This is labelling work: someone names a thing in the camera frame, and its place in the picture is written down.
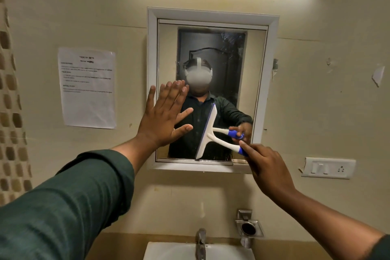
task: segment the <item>white vr headset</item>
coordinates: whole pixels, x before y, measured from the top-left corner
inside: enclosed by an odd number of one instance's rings
[[[202,59],[197,58],[197,65],[184,70],[189,85],[208,85],[212,80],[212,69],[202,66]]]

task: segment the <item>white mirror frame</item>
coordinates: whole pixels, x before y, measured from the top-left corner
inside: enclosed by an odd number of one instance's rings
[[[151,85],[156,86],[158,83],[159,23],[259,29],[267,31],[252,135],[252,142],[260,143],[266,113],[268,89],[272,76],[279,16],[148,7],[147,20],[147,93],[149,92]],[[185,159],[159,159],[156,161],[156,152],[154,152],[147,160],[147,167],[148,169],[171,169],[181,171],[251,173],[249,165],[243,163]]]

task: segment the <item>white sink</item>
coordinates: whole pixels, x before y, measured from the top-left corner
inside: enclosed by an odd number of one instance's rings
[[[195,260],[195,244],[148,243],[144,260]],[[206,260],[255,260],[251,249],[206,245]]]

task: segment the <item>paper sign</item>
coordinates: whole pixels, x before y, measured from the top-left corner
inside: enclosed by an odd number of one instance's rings
[[[58,70],[65,124],[114,129],[115,53],[61,47]]]

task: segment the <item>white switch plate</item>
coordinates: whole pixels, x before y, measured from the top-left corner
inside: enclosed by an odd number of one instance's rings
[[[356,160],[306,157],[302,177],[320,177],[351,179],[355,171]]]

